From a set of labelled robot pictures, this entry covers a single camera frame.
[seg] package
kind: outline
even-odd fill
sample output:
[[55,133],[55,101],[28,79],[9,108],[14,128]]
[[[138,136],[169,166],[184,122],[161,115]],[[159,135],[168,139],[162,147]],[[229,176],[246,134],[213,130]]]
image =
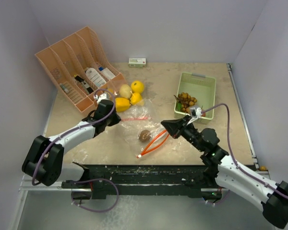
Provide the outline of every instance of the package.
[[[143,99],[143,102],[143,106],[134,105],[125,112],[119,113],[122,121],[117,125],[119,135],[125,139],[137,157],[151,140],[165,131],[152,102],[148,99]],[[156,139],[150,149],[160,144],[165,137],[166,132]]]
[[145,58],[129,58],[129,67],[145,67],[146,59]]
[[89,78],[89,80],[91,80],[91,82],[97,86],[98,88],[100,88],[101,86],[103,86],[104,84],[106,84],[106,80],[103,79],[103,77],[97,72],[96,69],[94,68],[89,68],[86,71],[86,75]]
[[115,78],[115,75],[108,68],[103,69],[100,67],[99,70],[108,80]]

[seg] bottle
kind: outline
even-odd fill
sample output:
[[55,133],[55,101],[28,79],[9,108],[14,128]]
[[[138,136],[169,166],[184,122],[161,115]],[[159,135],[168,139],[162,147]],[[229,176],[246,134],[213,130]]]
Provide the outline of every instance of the bottle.
[[62,83],[59,84],[60,87],[64,90],[64,92],[69,93],[69,90]]
[[80,82],[85,87],[88,94],[94,92],[94,90],[90,87],[90,85],[83,78],[81,78],[79,75],[75,75],[74,77],[78,82]]

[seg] small box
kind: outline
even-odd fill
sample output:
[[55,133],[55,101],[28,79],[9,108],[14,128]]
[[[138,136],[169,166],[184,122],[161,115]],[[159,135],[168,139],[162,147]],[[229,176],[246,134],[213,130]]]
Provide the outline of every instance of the small box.
[[129,67],[145,67],[146,59],[145,58],[129,58]]

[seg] white container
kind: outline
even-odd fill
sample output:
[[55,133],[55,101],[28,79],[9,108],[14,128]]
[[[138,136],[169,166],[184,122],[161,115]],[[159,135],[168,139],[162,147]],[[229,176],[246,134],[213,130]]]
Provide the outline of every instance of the white container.
[[[203,107],[203,110],[209,109],[215,105],[216,100],[216,79],[207,77],[202,74],[183,72],[180,76],[177,95],[187,92],[191,97],[197,99],[197,105]],[[175,118],[182,118],[187,113],[177,111],[177,102],[175,102],[174,116]],[[207,124],[214,117],[214,109],[206,113],[206,117],[201,117],[195,122]]]

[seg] dried fruit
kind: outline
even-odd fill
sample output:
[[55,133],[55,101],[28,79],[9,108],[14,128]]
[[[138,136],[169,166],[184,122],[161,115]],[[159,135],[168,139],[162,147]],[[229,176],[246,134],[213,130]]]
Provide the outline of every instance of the dried fruit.
[[141,142],[147,142],[149,141],[150,138],[151,138],[151,134],[150,134],[150,131],[148,131],[147,129],[143,130],[139,135],[139,140]]
[[259,170],[260,170],[260,171],[268,171],[267,167],[265,167],[265,166],[260,166],[260,167],[259,167]]

